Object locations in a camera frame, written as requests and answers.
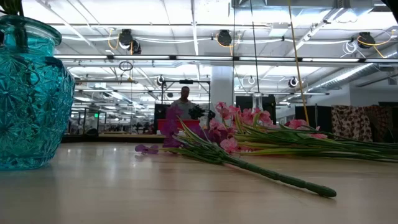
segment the man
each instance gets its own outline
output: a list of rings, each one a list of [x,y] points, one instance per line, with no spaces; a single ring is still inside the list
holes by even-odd
[[[182,110],[181,119],[191,119],[189,110],[192,109],[195,104],[188,100],[189,87],[184,86],[181,88],[181,97],[172,103],[172,106],[177,105]]]

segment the flower stem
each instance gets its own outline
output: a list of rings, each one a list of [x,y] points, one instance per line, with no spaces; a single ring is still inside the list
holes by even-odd
[[[255,172],[257,174],[261,174],[265,177],[268,177],[272,180],[278,180],[281,181],[285,184],[290,184],[293,185],[295,187],[299,187],[299,188],[303,188],[303,189],[307,189],[311,192],[315,192],[318,195],[324,196],[324,197],[336,197],[337,193],[336,191],[334,191],[333,189],[329,188],[329,187],[325,187],[325,186],[321,186],[318,184],[314,184],[314,183],[310,183],[310,182],[306,182],[304,180],[300,180],[298,178],[295,177],[290,177],[287,175],[283,175],[283,174],[279,174],[277,172],[271,171],[271,170],[267,170],[264,169],[262,167],[256,166],[254,164],[250,164],[248,162],[242,161],[240,159],[237,159],[235,157],[232,156],[228,156],[225,160],[225,163],[234,165],[234,166],[238,166],[242,169],[245,170],[249,170],[251,172]]]

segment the red object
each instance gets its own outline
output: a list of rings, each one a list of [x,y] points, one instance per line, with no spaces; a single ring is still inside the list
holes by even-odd
[[[187,125],[188,127],[190,125],[199,125],[200,121],[199,120],[182,120],[184,122],[185,125]],[[166,119],[158,119],[157,120],[157,129],[161,130],[163,128],[163,126],[166,124],[167,120]],[[175,121],[177,123],[177,127],[182,129],[182,124],[179,120]]]

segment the teal glass vase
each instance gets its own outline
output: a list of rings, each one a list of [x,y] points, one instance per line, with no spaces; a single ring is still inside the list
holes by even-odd
[[[0,29],[0,170],[36,169],[60,144],[75,81],[53,57],[57,30],[19,16],[0,17]]]

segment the table surface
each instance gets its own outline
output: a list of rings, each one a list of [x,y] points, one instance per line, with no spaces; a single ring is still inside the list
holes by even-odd
[[[61,144],[41,169],[0,172],[0,223],[397,223],[398,164],[243,159],[337,191],[323,198],[230,166],[131,143]]]

